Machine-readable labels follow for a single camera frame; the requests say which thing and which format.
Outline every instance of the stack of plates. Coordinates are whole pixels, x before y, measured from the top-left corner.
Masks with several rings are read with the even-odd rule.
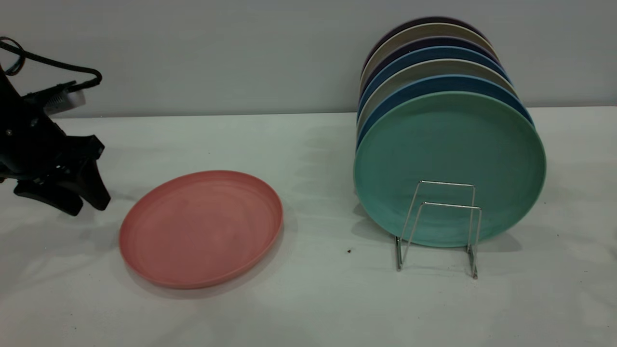
[[[400,236],[417,183],[431,180],[476,185],[480,240],[493,237],[530,210],[545,174],[531,116],[478,29],[416,19],[371,50],[360,79],[354,182],[383,229]],[[411,216],[423,201],[470,205],[471,191],[423,185]],[[469,218],[469,210],[427,207],[412,241],[466,245]]]

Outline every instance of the black cable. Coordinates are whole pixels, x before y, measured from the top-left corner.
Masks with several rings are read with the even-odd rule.
[[[18,44],[17,41],[13,40],[12,38],[9,38],[9,37],[6,37],[6,36],[0,36],[0,41],[10,41],[14,45],[16,45],[19,49],[21,49],[23,51],[22,45]],[[26,63],[26,58],[24,56],[19,56],[19,58],[13,64],[13,66],[9,67],[4,73],[7,76],[15,76],[16,74],[18,74],[20,72],[20,70],[22,69],[22,67],[23,67],[23,65],[25,63]]]
[[[2,42],[2,40],[10,40],[11,42],[15,43],[17,45],[17,47],[12,46],[8,43]],[[77,66],[77,65],[71,65],[71,64],[66,64],[63,62],[59,62],[59,61],[55,61],[49,58],[45,58],[45,57],[41,57],[37,54],[34,53],[30,53],[28,51],[24,51],[22,49],[22,47],[13,39],[10,39],[6,36],[2,36],[0,37],[0,48],[5,49],[6,51],[9,51],[11,53],[14,53],[16,55],[18,55],[20,58],[19,60],[12,66],[10,67],[7,71],[12,73],[12,69],[15,68],[15,72],[13,75],[17,74],[17,72],[19,72],[19,70],[21,70],[21,68],[23,67],[23,62],[20,64],[20,66],[15,67],[17,64],[19,64],[20,61],[25,60],[26,58],[28,59],[32,59],[34,61],[46,64],[46,65],[50,65],[53,67],[57,67],[59,69],[64,69],[64,70],[69,70],[69,71],[75,71],[75,72],[83,72],[83,73],[90,73],[94,76],[96,76],[95,78],[93,78],[92,80],[88,80],[85,81],[83,83],[71,86],[67,89],[68,92],[73,92],[73,91],[78,91],[78,90],[82,90],[82,89],[86,89],[86,88],[92,88],[94,86],[98,86],[101,83],[101,80],[103,79],[103,75],[101,75],[101,73],[98,70],[95,69],[91,69],[89,67],[82,67],[82,66]]]

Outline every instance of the beige plate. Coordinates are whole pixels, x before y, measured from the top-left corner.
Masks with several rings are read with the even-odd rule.
[[[495,50],[491,44],[488,43],[488,41],[486,41],[482,36],[469,29],[447,23],[428,23],[417,25],[392,36],[384,42],[375,51],[375,53],[373,53],[362,71],[362,76],[360,77],[360,87],[366,83],[366,79],[371,75],[373,69],[379,64],[379,62],[390,55],[390,53],[394,52],[404,44],[430,36],[452,36],[469,40],[486,49],[493,56],[497,57],[497,53],[495,53]]]
[[[518,97],[512,85],[505,78],[482,64],[462,59],[435,59],[420,62],[397,72],[375,89],[360,111],[356,138],[368,116],[373,113],[381,101],[409,83],[437,75],[469,75],[483,78],[504,87],[512,95]]]

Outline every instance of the plate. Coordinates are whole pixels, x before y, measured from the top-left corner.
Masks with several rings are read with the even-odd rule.
[[[366,119],[377,106],[390,94],[411,82],[437,75],[469,75],[484,78],[494,82],[516,96],[512,85],[498,73],[478,63],[461,59],[436,59],[414,64],[397,72],[388,78],[369,96],[358,116],[357,132],[359,133]]]
[[[487,39],[486,36],[484,36],[484,34],[482,34],[480,32],[480,30],[476,29],[471,24],[463,22],[462,20],[458,20],[458,19],[450,18],[450,17],[422,17],[422,18],[417,18],[417,19],[411,20],[411,21],[409,21],[407,23],[403,23],[403,24],[399,25],[398,27],[390,30],[387,34],[382,36],[381,39],[379,39],[379,41],[373,46],[373,48],[371,49],[371,52],[366,56],[366,60],[364,60],[364,65],[362,65],[362,68],[364,69],[364,66],[366,66],[366,63],[368,62],[370,57],[373,55],[373,53],[375,53],[375,51],[382,44],[384,44],[384,42],[386,42],[389,38],[391,38],[392,36],[400,33],[403,30],[415,27],[417,25],[427,24],[427,23],[448,23],[448,24],[458,25],[459,27],[463,27],[463,28],[466,28],[466,29],[469,29],[469,30],[475,32],[476,34],[482,36],[482,38],[484,38],[487,42],[489,42],[489,39]]]
[[[403,30],[400,33],[392,36],[386,42],[384,42],[377,50],[375,50],[375,53],[373,53],[373,55],[369,58],[366,66],[364,66],[364,69],[362,70],[362,75],[360,77],[360,85],[364,85],[366,83],[366,79],[373,72],[375,67],[379,64],[380,61],[390,55],[390,53],[396,51],[398,48],[409,42],[421,38],[427,38],[429,36],[454,36],[458,38],[463,38],[465,40],[480,45],[482,48],[489,51],[493,56],[497,57],[497,53],[495,53],[495,50],[490,43],[488,43],[482,36],[476,34],[475,32],[467,28],[447,23],[421,24]]]
[[[380,71],[385,69],[388,65],[390,65],[392,62],[394,62],[398,58],[408,53],[411,53],[413,51],[417,51],[419,49],[436,47],[436,46],[453,46],[453,47],[466,48],[478,54],[482,54],[483,56],[495,62],[495,64],[501,66],[501,63],[499,62],[499,60],[497,60],[497,58],[494,57],[489,51],[487,51],[486,49],[478,46],[477,44],[471,41],[464,40],[461,38],[450,37],[450,36],[433,36],[429,38],[423,38],[423,39],[412,41],[408,44],[401,46],[399,49],[390,53],[385,59],[380,61],[377,64],[377,67],[375,67],[373,72],[368,76],[365,83],[363,85],[360,85],[360,91],[361,91],[360,95],[362,95],[364,90],[367,88],[368,84],[375,78],[375,76],[377,76],[377,74],[380,73]]]
[[[397,72],[419,62],[448,58],[461,59],[484,65],[489,69],[497,72],[499,75],[501,75],[501,77],[506,79],[511,84],[508,75],[505,73],[505,71],[503,71],[503,68],[501,68],[501,66],[497,65],[494,61],[483,56],[482,54],[476,53],[470,49],[453,46],[423,48],[417,51],[407,53],[406,55],[388,64],[388,66],[383,68],[383,70],[379,71],[377,76],[375,76],[375,78],[372,79],[366,86],[366,90],[364,91],[364,93],[362,93],[362,97],[360,98],[360,104],[358,105],[358,116],[360,115],[359,110],[362,109],[362,107],[366,103],[366,100],[375,91],[375,89],[377,89],[380,84],[382,84],[385,80],[387,80]]]
[[[272,247],[283,207],[264,181],[242,172],[178,177],[141,198],[120,227],[120,253],[145,279],[202,288],[253,267]]]
[[[490,96],[514,108],[523,115],[532,126],[534,125],[529,112],[527,112],[527,109],[521,104],[521,101],[502,86],[483,78],[468,75],[440,75],[423,78],[422,80],[407,84],[388,96],[371,113],[366,122],[362,124],[362,127],[358,131],[356,148],[360,145],[370,128],[391,109],[421,95],[439,91],[470,91]]]
[[[529,212],[545,176],[546,156],[534,127],[505,103],[462,91],[427,94],[397,106],[371,127],[354,162],[355,189],[362,206],[377,224],[397,236],[420,180],[476,185],[476,205],[482,208],[479,238],[486,240]],[[423,186],[412,216],[423,201],[469,205],[471,192],[462,187]],[[428,206],[412,241],[435,247],[464,246],[469,218],[467,210]],[[408,228],[404,238],[410,233]]]

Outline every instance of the gray wall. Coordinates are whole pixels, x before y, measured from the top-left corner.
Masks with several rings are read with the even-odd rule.
[[[527,106],[583,106],[617,101],[616,14],[615,0],[24,0],[0,33],[103,73],[73,115],[336,112],[355,110],[381,35],[448,15],[488,36]],[[28,62],[12,81],[87,77]]]

